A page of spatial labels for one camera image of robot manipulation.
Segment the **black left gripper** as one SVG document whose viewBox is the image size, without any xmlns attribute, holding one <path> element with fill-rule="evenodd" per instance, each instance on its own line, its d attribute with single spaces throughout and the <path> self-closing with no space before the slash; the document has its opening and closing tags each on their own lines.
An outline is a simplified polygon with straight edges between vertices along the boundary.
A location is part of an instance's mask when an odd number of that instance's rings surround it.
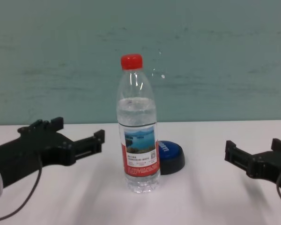
<svg viewBox="0 0 281 225">
<path fill-rule="evenodd" d="M 0 174 L 3 187 L 16 183 L 43 166 L 70 166 L 75 160 L 102 152 L 102 145 L 105 143 L 104 130 L 73 142 L 56 133 L 63 128 L 63 117 L 56 117 L 50 121 L 38 119 L 19 128 L 19 138 L 0 145 Z"/>
</svg>

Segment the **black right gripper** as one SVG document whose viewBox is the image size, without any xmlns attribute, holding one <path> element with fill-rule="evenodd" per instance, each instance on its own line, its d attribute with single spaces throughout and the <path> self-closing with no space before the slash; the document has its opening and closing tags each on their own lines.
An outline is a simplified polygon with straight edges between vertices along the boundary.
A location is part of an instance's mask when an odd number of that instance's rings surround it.
<svg viewBox="0 0 281 225">
<path fill-rule="evenodd" d="M 272 139 L 271 150 L 251 155 L 239 149 L 228 140 L 225 146 L 225 161 L 246 170 L 252 179 L 267 180 L 276 183 L 281 174 L 281 140 Z"/>
</svg>

